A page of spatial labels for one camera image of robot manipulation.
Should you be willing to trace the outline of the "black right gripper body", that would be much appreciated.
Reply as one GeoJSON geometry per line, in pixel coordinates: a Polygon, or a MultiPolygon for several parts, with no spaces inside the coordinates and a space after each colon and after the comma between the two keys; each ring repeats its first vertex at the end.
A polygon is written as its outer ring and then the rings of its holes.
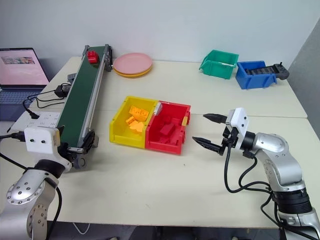
{"type": "Polygon", "coordinates": [[[223,156],[225,150],[230,150],[231,148],[234,148],[238,141],[238,134],[239,131],[236,127],[231,127],[231,130],[226,126],[223,131],[223,139],[221,142],[221,147],[219,150],[219,155],[223,156]]]}

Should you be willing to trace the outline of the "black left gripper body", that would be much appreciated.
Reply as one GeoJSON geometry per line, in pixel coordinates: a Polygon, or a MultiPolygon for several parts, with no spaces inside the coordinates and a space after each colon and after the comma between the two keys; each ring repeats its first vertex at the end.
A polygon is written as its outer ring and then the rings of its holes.
{"type": "Polygon", "coordinates": [[[66,142],[61,142],[60,146],[57,148],[58,153],[61,157],[68,160],[71,163],[71,166],[74,166],[75,155],[72,152],[68,151],[69,144],[66,142]]]}

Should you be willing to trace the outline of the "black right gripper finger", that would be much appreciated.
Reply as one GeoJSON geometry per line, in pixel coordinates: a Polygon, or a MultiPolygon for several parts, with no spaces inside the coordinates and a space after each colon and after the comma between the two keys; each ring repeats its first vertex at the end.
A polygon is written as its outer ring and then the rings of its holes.
{"type": "Polygon", "coordinates": [[[225,115],[216,114],[216,113],[206,113],[203,115],[203,117],[218,124],[225,124],[228,118],[225,115]]]}
{"type": "Polygon", "coordinates": [[[202,146],[203,148],[216,152],[217,154],[219,154],[220,156],[224,155],[224,147],[214,144],[212,143],[210,140],[202,138],[202,137],[196,137],[193,136],[192,139],[198,143],[200,146],[202,146]]]}

